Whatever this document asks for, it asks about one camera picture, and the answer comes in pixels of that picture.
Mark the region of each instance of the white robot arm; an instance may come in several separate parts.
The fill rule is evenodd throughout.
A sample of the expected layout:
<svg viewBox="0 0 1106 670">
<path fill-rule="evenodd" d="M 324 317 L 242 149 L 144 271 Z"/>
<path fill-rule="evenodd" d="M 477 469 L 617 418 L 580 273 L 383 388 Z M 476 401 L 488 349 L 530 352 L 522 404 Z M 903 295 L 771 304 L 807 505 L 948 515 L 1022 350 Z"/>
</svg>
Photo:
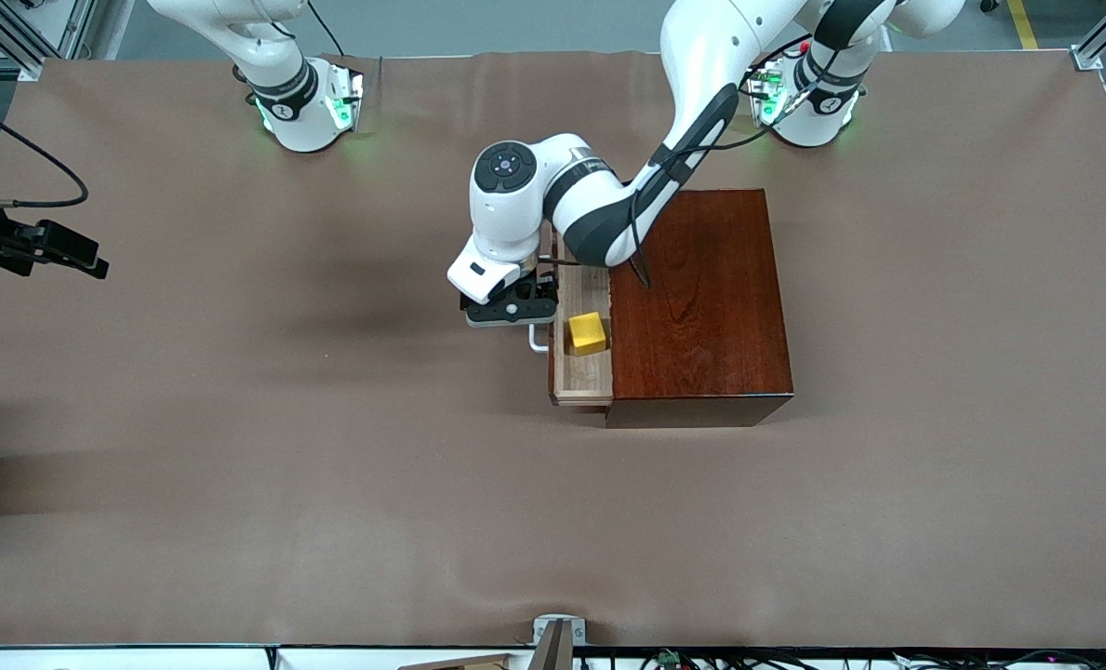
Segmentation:
<svg viewBox="0 0 1106 670">
<path fill-rule="evenodd" d="M 152 8 L 200 33 L 238 65 L 255 94 L 268 132 L 293 151 L 317 151 L 353 130 L 362 77 L 322 59 L 306 59 L 295 39 L 273 25 L 305 11 L 306 0 L 148 0 Z"/>
<path fill-rule="evenodd" d="M 907 3 L 926 4 L 936 9 L 937 17 L 952 19 L 962 0 Z M 948 11 L 947 6 L 957 8 Z M 545 218 L 583 264 L 613 268 L 636 253 L 637 240 L 647 235 L 660 209 L 692 177 L 707 148 L 734 118 L 749 65 L 791 21 L 806 27 L 815 45 L 796 60 L 793 76 L 782 77 L 791 87 L 791 101 L 782 107 L 792 113 L 764 122 L 794 144 L 833 139 L 849 121 L 859 82 L 879 50 L 880 30 L 896 11 L 896 0 L 676 0 L 659 35 L 675 119 L 628 185 L 576 135 L 532 145 L 500 142 L 477 158 L 469 185 L 474 232 L 447 272 L 466 296 L 463 305 L 486 307 L 469 305 L 471 325 L 552 320 L 546 310 L 528 310 L 523 301 L 504 292 L 534 272 Z M 834 54 L 838 59 L 832 65 Z M 837 101 L 836 107 L 830 98 Z M 772 111 L 781 114 L 781 108 Z M 471 316 L 471 311 L 479 316 Z"/>
</svg>

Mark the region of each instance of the wooden box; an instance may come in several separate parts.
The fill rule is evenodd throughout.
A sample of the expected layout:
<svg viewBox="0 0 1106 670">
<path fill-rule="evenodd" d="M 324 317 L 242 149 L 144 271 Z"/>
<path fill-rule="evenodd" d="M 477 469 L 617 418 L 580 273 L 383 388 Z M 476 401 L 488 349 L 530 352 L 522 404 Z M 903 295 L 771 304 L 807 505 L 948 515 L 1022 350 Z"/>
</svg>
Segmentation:
<svg viewBox="0 0 1106 670">
<path fill-rule="evenodd" d="M 563 266 L 549 391 L 609 428 L 753 426 L 793 395 L 763 191 L 681 191 L 629 268 Z M 599 311 L 612 348 L 570 356 L 565 320 Z"/>
</svg>

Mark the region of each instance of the yellow block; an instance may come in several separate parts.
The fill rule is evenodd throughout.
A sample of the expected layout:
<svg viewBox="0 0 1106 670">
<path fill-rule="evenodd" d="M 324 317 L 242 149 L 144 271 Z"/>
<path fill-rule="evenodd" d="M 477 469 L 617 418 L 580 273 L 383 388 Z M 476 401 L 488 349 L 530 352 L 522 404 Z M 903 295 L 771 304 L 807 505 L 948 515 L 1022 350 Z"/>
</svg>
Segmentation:
<svg viewBox="0 0 1106 670">
<path fill-rule="evenodd" d="M 606 331 L 603 317 L 592 311 L 589 314 L 570 317 L 570 345 L 574 356 L 589 356 L 606 350 Z"/>
</svg>

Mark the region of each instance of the gray floor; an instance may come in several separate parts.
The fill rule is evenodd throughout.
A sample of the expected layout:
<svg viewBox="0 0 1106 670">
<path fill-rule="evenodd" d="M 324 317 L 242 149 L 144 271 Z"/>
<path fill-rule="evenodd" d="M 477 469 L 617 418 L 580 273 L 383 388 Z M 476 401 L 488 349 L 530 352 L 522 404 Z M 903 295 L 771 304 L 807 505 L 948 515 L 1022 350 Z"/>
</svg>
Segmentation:
<svg viewBox="0 0 1106 670">
<path fill-rule="evenodd" d="M 349 54 L 449 56 L 486 51 L 656 51 L 672 0 L 314 0 Z M 114 0 L 107 9 L 125 6 Z M 1106 0 L 1025 0 L 1042 48 L 1068 46 L 1106 13 Z M 332 52 L 307 13 L 289 22 L 306 54 Z M 896 51 L 1019 50 L 1008 4 L 983 14 L 967 0 L 949 29 L 926 41 L 893 34 Z M 121 60 L 222 59 L 206 39 L 135 0 L 118 46 Z M 0 84 L 0 114 L 12 85 Z"/>
</svg>

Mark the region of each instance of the yellow floor stripe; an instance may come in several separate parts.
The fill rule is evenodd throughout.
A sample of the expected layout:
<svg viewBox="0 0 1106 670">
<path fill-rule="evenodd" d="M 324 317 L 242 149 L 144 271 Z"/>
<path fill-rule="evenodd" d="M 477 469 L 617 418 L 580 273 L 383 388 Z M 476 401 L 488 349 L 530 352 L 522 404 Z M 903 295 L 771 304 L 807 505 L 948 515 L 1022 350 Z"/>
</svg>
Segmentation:
<svg viewBox="0 0 1106 670">
<path fill-rule="evenodd" d="M 1020 34 L 1020 46 L 1024 50 L 1040 50 L 1036 35 L 1033 34 L 1033 24 L 1027 22 L 1024 0 L 1008 0 L 1008 8 L 1011 9 L 1011 20 L 1015 21 L 1015 34 Z"/>
</svg>

